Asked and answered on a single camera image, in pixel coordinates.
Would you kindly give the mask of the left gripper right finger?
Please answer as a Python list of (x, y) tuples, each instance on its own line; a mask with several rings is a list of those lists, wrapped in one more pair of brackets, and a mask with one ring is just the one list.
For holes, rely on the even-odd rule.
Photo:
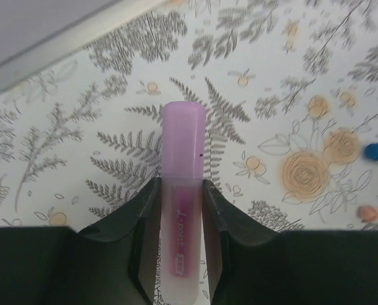
[(203, 182), (212, 304), (378, 304), (378, 231), (277, 233)]

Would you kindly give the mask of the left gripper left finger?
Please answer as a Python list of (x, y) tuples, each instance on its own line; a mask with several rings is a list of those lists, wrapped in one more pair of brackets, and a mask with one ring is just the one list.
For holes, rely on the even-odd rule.
[(159, 178), (96, 223), (0, 227), (0, 304), (152, 304)]

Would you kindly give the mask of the purple highlighter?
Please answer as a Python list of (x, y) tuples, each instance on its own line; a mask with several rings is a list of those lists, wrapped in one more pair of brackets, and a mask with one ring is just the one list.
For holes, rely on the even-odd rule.
[(205, 124), (199, 103), (165, 105), (159, 237), (160, 291), (168, 304), (194, 304), (199, 294)]

